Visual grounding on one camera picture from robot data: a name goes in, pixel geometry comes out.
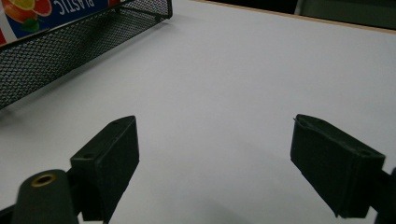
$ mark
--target black plastic part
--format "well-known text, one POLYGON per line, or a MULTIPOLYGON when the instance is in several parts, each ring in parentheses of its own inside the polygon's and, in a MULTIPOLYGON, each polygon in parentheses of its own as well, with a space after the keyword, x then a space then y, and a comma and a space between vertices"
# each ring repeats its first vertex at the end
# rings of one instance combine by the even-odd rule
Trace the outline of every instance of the black plastic part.
POLYGON ((49 170, 26 179, 18 194, 12 224, 77 224, 67 175, 49 170))
POLYGON ((0 47, 0 109, 172 15, 171 0, 126 0, 116 7, 0 47))
POLYGON ((382 172, 374 186, 371 206, 378 212, 375 224, 396 223, 396 169, 392 175, 382 172))
POLYGON ((382 172, 384 155, 330 123, 305 115, 295 119, 290 155, 336 216, 367 215, 372 180, 382 172))
POLYGON ((12 214, 14 213, 15 205, 11 205, 0 211, 0 223, 8 224, 11 223, 12 214))
POLYGON ((70 161, 84 220, 108 223, 139 163, 135 118, 109 123, 70 161))

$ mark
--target printed label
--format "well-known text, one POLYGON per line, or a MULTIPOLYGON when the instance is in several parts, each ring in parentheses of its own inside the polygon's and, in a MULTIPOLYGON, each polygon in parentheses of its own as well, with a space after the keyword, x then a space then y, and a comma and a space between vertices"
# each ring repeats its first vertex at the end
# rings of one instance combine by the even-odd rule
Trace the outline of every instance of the printed label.
POLYGON ((0 45, 75 21, 119 2, 120 0, 1 0, 0 45))

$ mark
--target metal mesh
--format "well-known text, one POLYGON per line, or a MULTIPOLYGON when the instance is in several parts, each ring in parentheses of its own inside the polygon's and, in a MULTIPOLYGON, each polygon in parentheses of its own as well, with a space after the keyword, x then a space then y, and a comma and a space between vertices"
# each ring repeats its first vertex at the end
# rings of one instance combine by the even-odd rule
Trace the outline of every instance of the metal mesh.
POLYGON ((172 16, 171 0, 130 0, 0 48, 0 109, 172 16))

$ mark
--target fruit graphic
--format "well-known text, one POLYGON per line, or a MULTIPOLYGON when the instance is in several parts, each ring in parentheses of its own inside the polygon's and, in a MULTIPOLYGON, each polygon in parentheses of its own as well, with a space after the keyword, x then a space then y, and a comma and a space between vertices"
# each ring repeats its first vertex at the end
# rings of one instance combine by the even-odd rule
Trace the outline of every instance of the fruit graphic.
POLYGON ((37 20, 37 14, 32 10, 35 0, 2 0, 2 3, 6 14, 14 21, 24 23, 28 19, 37 20))
POLYGON ((114 7, 118 3, 120 3, 120 0, 108 0, 108 6, 109 7, 114 7))
POLYGON ((52 6, 50 0, 35 0, 35 7, 33 12, 42 17, 48 17, 52 12, 52 6))
POLYGON ((1 32, 1 29, 0 29, 0 46, 3 45, 3 44, 6 44, 6 42, 7 41, 4 38, 3 33, 1 32))

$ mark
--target white table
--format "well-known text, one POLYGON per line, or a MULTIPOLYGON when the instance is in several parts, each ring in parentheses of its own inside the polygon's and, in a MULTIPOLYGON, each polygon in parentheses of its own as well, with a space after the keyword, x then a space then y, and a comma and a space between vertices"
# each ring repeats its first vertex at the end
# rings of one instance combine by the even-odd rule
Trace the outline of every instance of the white table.
POLYGON ((111 223, 335 218, 290 161, 293 118, 326 119, 396 166, 396 35, 174 0, 170 21, 0 111, 0 208, 111 120, 141 162, 111 223))

